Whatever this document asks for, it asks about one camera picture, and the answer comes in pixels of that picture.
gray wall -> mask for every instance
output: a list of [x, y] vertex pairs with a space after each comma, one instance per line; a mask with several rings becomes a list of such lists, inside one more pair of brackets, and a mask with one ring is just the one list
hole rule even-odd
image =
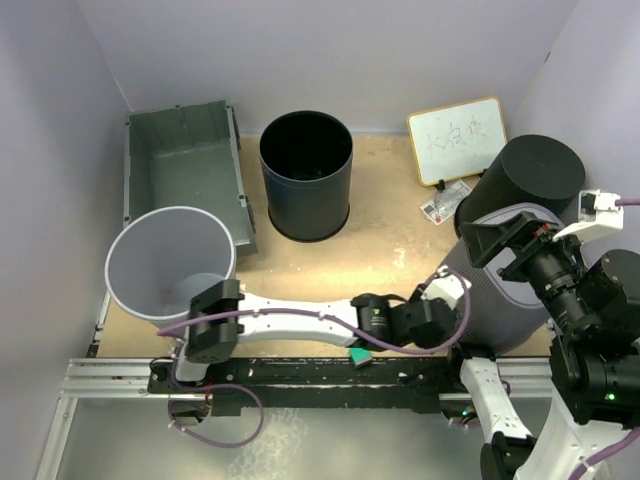
[[[588, 184], [640, 196], [640, 2], [580, 0], [520, 107], [511, 134], [542, 133], [583, 159]], [[640, 209], [625, 211], [622, 233], [589, 244], [640, 252]], [[617, 479], [636, 479], [640, 443], [612, 462]]]
[[319, 109], [355, 132], [498, 95], [512, 117], [576, 0], [78, 0], [133, 109], [229, 97], [240, 128]]
[[73, 0], [0, 2], [2, 478], [33, 477], [69, 358], [91, 340], [124, 113]]

black cylinder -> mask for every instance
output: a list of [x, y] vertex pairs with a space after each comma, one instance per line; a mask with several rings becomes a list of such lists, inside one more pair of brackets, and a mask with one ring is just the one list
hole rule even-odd
[[585, 180], [582, 161], [564, 143], [543, 135], [510, 140], [471, 194], [458, 206], [461, 223], [518, 203], [535, 203], [559, 215], [578, 195]]
[[349, 217], [353, 139], [337, 119], [293, 112], [260, 138], [269, 217], [286, 237], [303, 242], [337, 233]]

gray plastic bin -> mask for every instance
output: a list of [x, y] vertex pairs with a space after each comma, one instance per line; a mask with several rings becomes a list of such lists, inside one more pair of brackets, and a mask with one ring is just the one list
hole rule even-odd
[[200, 208], [226, 225], [238, 255], [255, 253], [238, 145], [233, 108], [224, 100], [131, 113], [126, 122], [124, 226], [158, 208]]

wooden board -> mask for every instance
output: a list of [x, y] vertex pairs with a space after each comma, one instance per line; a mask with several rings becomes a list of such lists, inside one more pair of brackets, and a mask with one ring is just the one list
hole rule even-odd
[[482, 172], [507, 142], [496, 97], [413, 113], [407, 124], [423, 185]]
[[[258, 139], [242, 138], [240, 166], [254, 211], [259, 250], [237, 264], [236, 275], [246, 291], [299, 301], [337, 300], [364, 292], [408, 295], [455, 244], [453, 219], [436, 226], [420, 211], [435, 189], [425, 189], [418, 182], [409, 139], [356, 137], [354, 141], [349, 221], [328, 240], [299, 243], [280, 235], [269, 221]], [[467, 182], [474, 186], [477, 180]], [[148, 322], [112, 304], [98, 356], [166, 355], [170, 345], [155, 332]], [[548, 346], [549, 336], [540, 330], [513, 353], [547, 355]], [[238, 357], [347, 354], [341, 347], [287, 340], [243, 344], [234, 352]]]

purple cable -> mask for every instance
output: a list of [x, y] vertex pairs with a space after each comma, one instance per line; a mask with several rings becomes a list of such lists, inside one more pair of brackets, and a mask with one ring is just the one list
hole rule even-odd
[[616, 207], [634, 207], [640, 205], [640, 198], [619, 198]]
[[200, 440], [201, 442], [204, 442], [207, 445], [211, 445], [213, 447], [238, 448], [238, 447], [243, 447], [246, 444], [252, 442], [260, 434], [260, 431], [262, 430], [262, 426], [264, 425], [264, 406], [262, 405], [260, 398], [254, 392], [249, 390], [247, 387], [244, 387], [242, 385], [236, 385], [235, 383], [219, 383], [217, 385], [204, 385], [202, 387], [188, 387], [181, 384], [178, 381], [178, 378], [176, 377], [176, 370], [177, 370], [177, 364], [178, 364], [177, 358], [180, 356], [180, 350], [182, 350], [182, 347], [178, 346], [175, 351], [176, 360], [173, 362], [173, 366], [171, 367], [171, 381], [174, 383], [174, 385], [180, 388], [180, 390], [182, 390], [183, 392], [193, 392], [193, 393], [202, 393], [202, 392], [209, 392], [213, 390], [223, 390], [223, 389], [240, 390], [241, 392], [249, 395], [256, 402], [256, 405], [260, 410], [260, 420], [258, 421], [258, 426], [256, 427], [255, 431], [244, 440], [240, 442], [235, 442], [235, 443], [218, 442], [217, 440], [211, 440], [210, 438], [204, 437], [194, 432], [193, 430], [189, 430], [188, 428], [185, 428], [182, 425], [180, 425], [176, 420], [176, 418], [173, 416], [173, 413], [171, 412], [171, 402], [168, 402], [167, 413], [169, 414], [169, 420], [171, 421], [171, 424], [181, 432], [189, 435], [190, 437], [193, 437], [196, 440]]
[[[613, 445], [609, 445], [604, 450], [601, 450], [600, 452], [594, 455], [591, 455], [589, 458], [587, 458], [585, 463], [589, 466], [596, 465], [602, 462], [603, 460], [606, 460], [607, 458], [612, 457], [613, 455], [620, 452], [621, 450], [624, 450], [629, 445], [631, 445], [633, 441], [638, 437], [640, 437], [640, 428], [634, 428], [629, 432], [629, 434], [626, 437], [624, 437], [619, 442], [614, 443]], [[584, 475], [586, 472], [587, 472], [587, 467], [585, 467], [584, 464], [580, 464], [575, 468], [575, 470], [569, 477], [569, 480], [579, 480], [580, 477], [582, 477], [582, 475]]]
[[[467, 327], [469, 326], [469, 319], [471, 316], [471, 297], [469, 295], [469, 289], [467, 288], [467, 284], [465, 283], [464, 277], [462, 277], [462, 275], [460, 275], [459, 273], [453, 270], [449, 270], [449, 273], [451, 273], [451, 275], [456, 277], [460, 282], [460, 284], [462, 285], [462, 291], [463, 291], [463, 297], [464, 297], [464, 315], [462, 317], [462, 321], [460, 322], [460, 326], [458, 327], [456, 332], [448, 340], [446, 340], [441, 345], [438, 345], [437, 347], [433, 347], [433, 348], [398, 347], [396, 345], [383, 342], [382, 340], [378, 340], [374, 336], [369, 335], [367, 332], [349, 325], [347, 322], [336, 317], [335, 315], [322, 314], [322, 320], [329, 320], [331, 322], [337, 323], [341, 327], [344, 327], [347, 330], [350, 330], [351, 332], [355, 333], [358, 337], [365, 339], [366, 341], [368, 341], [369, 343], [372, 343], [373, 345], [377, 345], [378, 347], [384, 348], [385, 350], [391, 350], [393, 352], [404, 353], [407, 355], [433, 355], [434, 353], [438, 353], [438, 352], [441, 352], [442, 350], [446, 350], [447, 348], [455, 345], [458, 342], [458, 340], [460, 340], [462, 335], [467, 330]], [[436, 274], [433, 274], [427, 279], [427, 281], [425, 282], [425, 289], [434, 280], [435, 277], [436, 277]], [[320, 312], [314, 312], [312, 310], [302, 310], [299, 308], [262, 308], [258, 311], [238, 310], [235, 312], [221, 312], [221, 313], [214, 313], [213, 315], [205, 315], [198, 318], [192, 318], [190, 320], [185, 320], [183, 322], [176, 323], [175, 325], [171, 325], [170, 327], [165, 327], [158, 330], [156, 332], [156, 335], [163, 337], [163, 336], [173, 334], [176, 330], [181, 330], [183, 328], [190, 327], [192, 325], [197, 325], [199, 323], [212, 322], [216, 320], [225, 320], [231, 317], [246, 317], [248, 315], [255, 315], [256, 313], [265, 314], [265, 315], [270, 313], [279, 313], [279, 314], [303, 315], [306, 317], [316, 317], [316, 318], [319, 318], [319, 315], [321, 315]]]

